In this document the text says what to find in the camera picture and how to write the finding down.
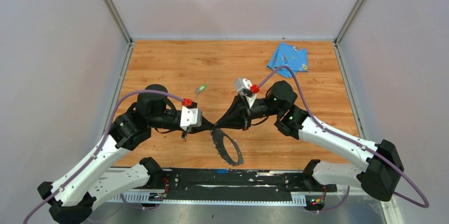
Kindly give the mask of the key with blue tag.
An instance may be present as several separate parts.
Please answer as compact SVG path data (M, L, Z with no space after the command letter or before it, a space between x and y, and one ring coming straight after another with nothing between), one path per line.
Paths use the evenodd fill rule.
M216 169L217 174L226 174L228 173L227 169Z

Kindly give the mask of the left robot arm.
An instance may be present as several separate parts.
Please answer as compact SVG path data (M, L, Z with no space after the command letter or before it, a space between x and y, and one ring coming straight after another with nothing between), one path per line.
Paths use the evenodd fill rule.
M181 98L181 109L159 84L135 91L137 100L127 111L111 119L99 143L72 170L54 182L43 182L38 192L50 205L49 213L57 223L82 223L101 204L127 190L146 186L169 189L160 165L151 157L110 178L101 179L113 164L151 137L152 129L189 133L212 130L197 104Z

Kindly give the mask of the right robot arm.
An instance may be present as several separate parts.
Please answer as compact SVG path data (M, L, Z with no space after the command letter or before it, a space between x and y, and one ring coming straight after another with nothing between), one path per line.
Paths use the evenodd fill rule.
M361 188L379 201L391 200L404 170L392 142L361 139L320 121L296 106L298 96L284 80L274 83L264 98L257 98L257 86L246 82L245 78L235 81L238 94L215 128L247 130L253 119L275 116L274 125L281 134L321 146L348 161L335 164L311 160L302 177L307 190L340 184Z

